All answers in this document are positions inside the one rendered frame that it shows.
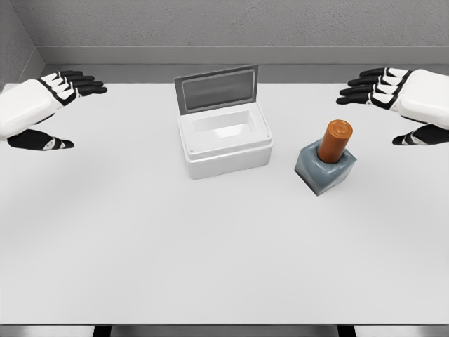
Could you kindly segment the grey bottle with orange cap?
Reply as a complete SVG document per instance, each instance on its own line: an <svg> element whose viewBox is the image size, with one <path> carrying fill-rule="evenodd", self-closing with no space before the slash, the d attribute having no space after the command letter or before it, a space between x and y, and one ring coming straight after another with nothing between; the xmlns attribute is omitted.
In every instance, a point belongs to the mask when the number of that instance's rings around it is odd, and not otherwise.
<svg viewBox="0 0 449 337"><path fill-rule="evenodd" d="M294 171L316 196L343 182L351 172L357 161L347 149L352 133L347 121L335 119L322 138L300 150Z"/></svg>

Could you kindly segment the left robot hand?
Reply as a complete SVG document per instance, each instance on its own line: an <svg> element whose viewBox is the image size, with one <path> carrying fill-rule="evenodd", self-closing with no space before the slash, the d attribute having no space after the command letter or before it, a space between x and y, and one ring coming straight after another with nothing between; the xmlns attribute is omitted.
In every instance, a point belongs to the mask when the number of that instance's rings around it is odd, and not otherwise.
<svg viewBox="0 0 449 337"><path fill-rule="evenodd" d="M82 71L57 71L28 79L0 93L0 140L21 150L71 149L74 147L72 141L32 127L79 98L106 92L103 82Z"/></svg>

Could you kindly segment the white box with hinged lid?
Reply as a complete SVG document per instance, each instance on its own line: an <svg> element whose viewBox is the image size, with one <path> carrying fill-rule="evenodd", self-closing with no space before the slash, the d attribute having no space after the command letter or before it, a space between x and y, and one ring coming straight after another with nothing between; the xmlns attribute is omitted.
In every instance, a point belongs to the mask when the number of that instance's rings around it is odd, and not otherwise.
<svg viewBox="0 0 449 337"><path fill-rule="evenodd" d="M193 180L267 165L273 136L257 102L258 65L177 77L178 126Z"/></svg>

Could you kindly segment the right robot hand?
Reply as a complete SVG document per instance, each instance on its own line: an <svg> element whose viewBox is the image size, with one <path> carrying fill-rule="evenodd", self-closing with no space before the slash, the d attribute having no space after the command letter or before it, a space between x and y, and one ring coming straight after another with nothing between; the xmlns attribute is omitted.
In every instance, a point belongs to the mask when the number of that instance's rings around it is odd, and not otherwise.
<svg viewBox="0 0 449 337"><path fill-rule="evenodd" d="M449 75L379 67L362 71L347 85L340 91L338 105L373 105L422 124L396 136L393 145L449 143Z"/></svg>

